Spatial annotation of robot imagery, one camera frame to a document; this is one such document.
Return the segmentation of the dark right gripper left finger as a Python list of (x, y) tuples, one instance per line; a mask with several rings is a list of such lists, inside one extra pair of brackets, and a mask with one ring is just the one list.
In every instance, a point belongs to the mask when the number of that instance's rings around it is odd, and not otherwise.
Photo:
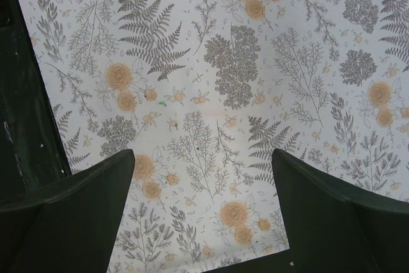
[(1, 272), (106, 272), (135, 157), (108, 159), (1, 202)]

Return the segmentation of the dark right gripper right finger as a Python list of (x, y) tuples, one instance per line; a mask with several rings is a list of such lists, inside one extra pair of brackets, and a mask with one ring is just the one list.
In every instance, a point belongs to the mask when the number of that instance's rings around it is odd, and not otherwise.
[(408, 203), (281, 149), (272, 170), (296, 272), (408, 272)]

